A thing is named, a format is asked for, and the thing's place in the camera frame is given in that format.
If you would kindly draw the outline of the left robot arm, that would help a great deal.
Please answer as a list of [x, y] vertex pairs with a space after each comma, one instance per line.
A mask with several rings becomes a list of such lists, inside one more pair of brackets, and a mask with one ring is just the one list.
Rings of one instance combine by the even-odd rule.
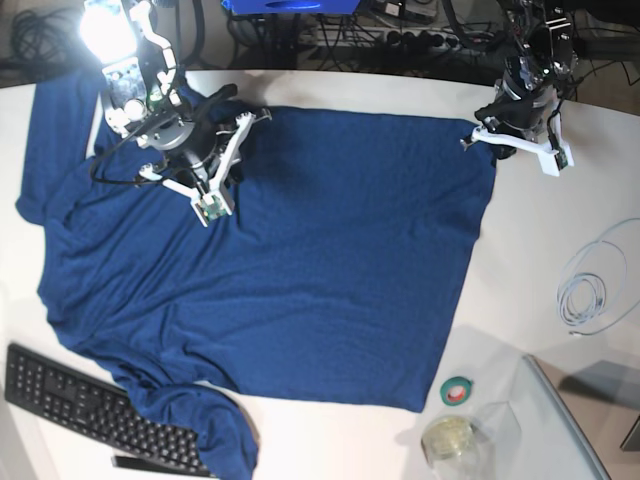
[[559, 1], [500, 1], [502, 30], [490, 40], [470, 36], [458, 22], [453, 4], [442, 7], [462, 45], [480, 53], [505, 46], [504, 73], [492, 103], [475, 112], [492, 134], [534, 140], [543, 128], [543, 114], [559, 90], [570, 83], [577, 62], [573, 23]]

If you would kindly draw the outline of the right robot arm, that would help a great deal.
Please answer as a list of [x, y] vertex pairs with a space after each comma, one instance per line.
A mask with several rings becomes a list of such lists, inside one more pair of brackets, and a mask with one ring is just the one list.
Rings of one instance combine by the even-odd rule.
[[209, 110], [233, 98], [238, 88], [222, 86], [192, 105], [171, 42], [157, 33], [150, 1], [86, 1], [79, 33], [98, 59], [106, 87], [101, 93], [107, 125], [124, 142], [160, 151], [160, 169], [190, 169], [208, 178], [217, 168], [223, 140], [233, 127], [208, 120]]

